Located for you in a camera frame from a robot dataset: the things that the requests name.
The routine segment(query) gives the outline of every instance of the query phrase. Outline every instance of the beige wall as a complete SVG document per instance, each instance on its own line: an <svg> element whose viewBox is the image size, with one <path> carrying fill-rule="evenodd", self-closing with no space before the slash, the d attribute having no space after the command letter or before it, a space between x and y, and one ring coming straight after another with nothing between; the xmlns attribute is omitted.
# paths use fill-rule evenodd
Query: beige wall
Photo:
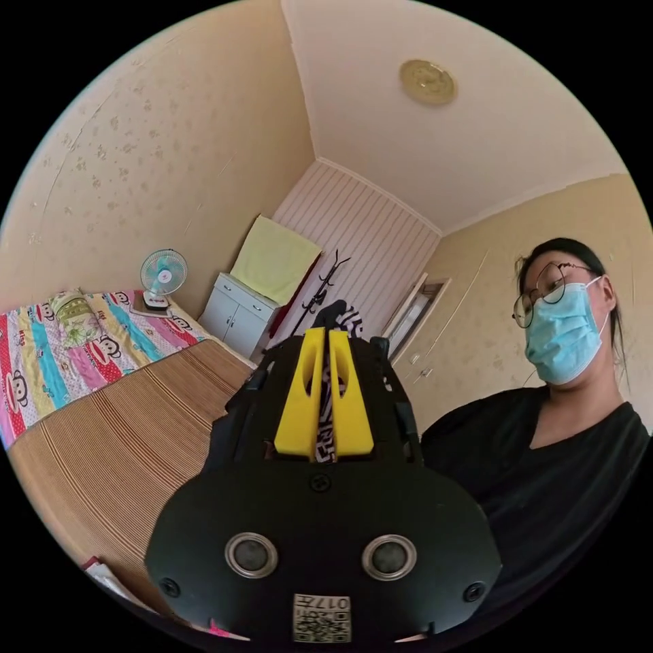
<svg viewBox="0 0 653 653"><path fill-rule="evenodd" d="M631 178L613 175L544 195L441 240L425 271L430 280L451 277L451 285L396 366L421 431L459 405L519 388L529 378L524 333L511 318L514 262L557 236L586 243L606 266L624 317L631 392L622 378L622 393L653 428L653 233ZM420 359L410 365L414 354ZM427 367L433 372L415 382ZM541 385L537 374L527 385Z"/></svg>
<svg viewBox="0 0 653 653"><path fill-rule="evenodd" d="M313 160L279 0L189 18L105 71L39 146L1 227L0 311L138 288L145 257L172 247L189 265L175 299L197 316Z"/></svg>

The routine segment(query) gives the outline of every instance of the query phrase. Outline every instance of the wall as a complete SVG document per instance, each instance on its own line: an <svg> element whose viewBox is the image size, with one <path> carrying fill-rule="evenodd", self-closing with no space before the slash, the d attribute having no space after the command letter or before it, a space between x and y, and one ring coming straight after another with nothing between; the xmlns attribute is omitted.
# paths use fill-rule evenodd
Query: wall
<svg viewBox="0 0 653 653"><path fill-rule="evenodd" d="M181 22L97 78L45 136L2 223L0 311L62 288L140 287L145 257L188 261L197 316L259 213L314 160L279 0Z"/></svg>
<svg viewBox="0 0 653 653"><path fill-rule="evenodd" d="M301 302L317 291L318 276L335 262L336 248L340 258L352 260L335 273L324 305L345 299L361 313L365 337L380 335L439 239L433 227L395 198L326 161L306 171L273 219L324 252L273 343L289 335L303 311ZM302 326L311 323L307 316Z"/></svg>
<svg viewBox="0 0 653 653"><path fill-rule="evenodd" d="M451 277L452 283L396 366L421 431L474 399L519 388L527 380L529 386L541 385L537 374L531 376L524 333L511 317L514 263L558 236L586 243L610 274L622 306L632 392L622 370L620 387L653 429L653 233L630 176L614 175L533 199L442 239L425 271L430 279ZM411 366L408 361L417 353L420 360ZM419 379L425 367L433 372Z"/></svg>

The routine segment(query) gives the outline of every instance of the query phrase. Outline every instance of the colorful bedspread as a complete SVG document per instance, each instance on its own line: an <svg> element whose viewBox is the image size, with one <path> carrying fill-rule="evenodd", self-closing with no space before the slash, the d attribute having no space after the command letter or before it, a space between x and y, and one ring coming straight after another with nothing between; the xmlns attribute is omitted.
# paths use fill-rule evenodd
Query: colorful bedspread
<svg viewBox="0 0 653 653"><path fill-rule="evenodd" d="M72 349L64 348L48 303L0 315L0 434L5 449L66 404L213 339L176 304L171 318L151 318L130 312L133 298L134 291L86 295L103 334Z"/></svg>

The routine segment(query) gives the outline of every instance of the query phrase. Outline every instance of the surgical face mask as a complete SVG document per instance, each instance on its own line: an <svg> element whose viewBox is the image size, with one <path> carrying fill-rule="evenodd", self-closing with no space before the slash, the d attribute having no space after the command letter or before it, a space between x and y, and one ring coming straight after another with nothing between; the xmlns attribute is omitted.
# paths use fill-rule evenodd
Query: surgical face mask
<svg viewBox="0 0 653 653"><path fill-rule="evenodd" d="M601 330L592 315L589 284L567 284L562 299L547 304L538 299L526 329L526 357L545 383L562 385L584 372L601 349Z"/></svg>

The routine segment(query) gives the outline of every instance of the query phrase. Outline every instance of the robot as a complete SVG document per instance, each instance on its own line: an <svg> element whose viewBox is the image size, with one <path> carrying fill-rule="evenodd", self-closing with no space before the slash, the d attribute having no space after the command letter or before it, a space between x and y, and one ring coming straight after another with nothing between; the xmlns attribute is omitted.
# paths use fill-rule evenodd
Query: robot
<svg viewBox="0 0 653 653"><path fill-rule="evenodd" d="M265 353L214 423L220 464L152 532L146 567L174 613L293 651L429 637L474 614L501 570L495 541L472 497L424 466L387 354L324 326ZM315 461L327 361L331 464Z"/></svg>

